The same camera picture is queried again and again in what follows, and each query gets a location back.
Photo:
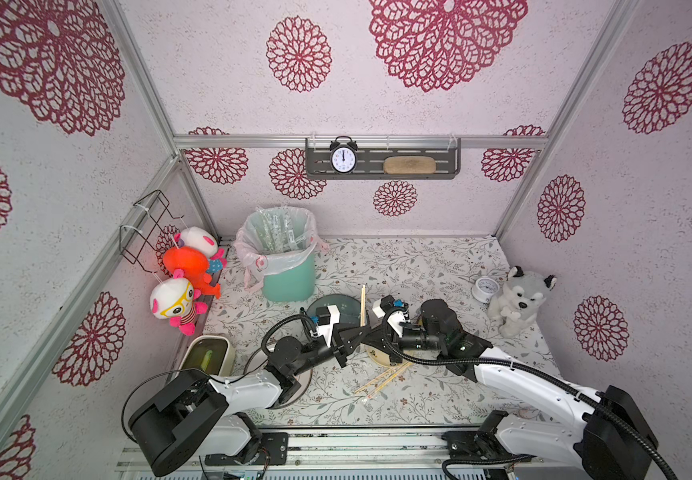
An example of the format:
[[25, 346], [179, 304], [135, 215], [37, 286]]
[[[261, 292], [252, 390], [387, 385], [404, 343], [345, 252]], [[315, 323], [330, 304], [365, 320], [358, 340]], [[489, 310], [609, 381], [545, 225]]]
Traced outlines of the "disposable chopsticks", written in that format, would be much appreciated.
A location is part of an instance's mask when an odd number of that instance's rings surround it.
[[366, 298], [366, 293], [367, 293], [367, 285], [363, 284], [361, 287], [361, 296], [360, 296], [360, 327], [364, 327], [368, 325], [368, 316], [367, 316], [367, 298]]

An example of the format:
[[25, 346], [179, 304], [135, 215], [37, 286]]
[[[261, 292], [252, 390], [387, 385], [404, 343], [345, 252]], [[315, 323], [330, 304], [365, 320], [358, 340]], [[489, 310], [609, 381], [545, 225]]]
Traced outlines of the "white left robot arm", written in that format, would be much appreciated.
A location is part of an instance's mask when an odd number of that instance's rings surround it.
[[129, 418], [130, 433], [152, 473], [178, 470], [200, 453], [237, 455], [253, 438], [245, 412], [269, 409], [300, 390], [297, 376], [331, 359], [344, 367], [371, 332], [369, 326], [333, 327], [331, 339], [307, 344], [286, 336], [274, 343], [265, 366], [243, 376], [214, 377], [187, 369], [167, 383]]

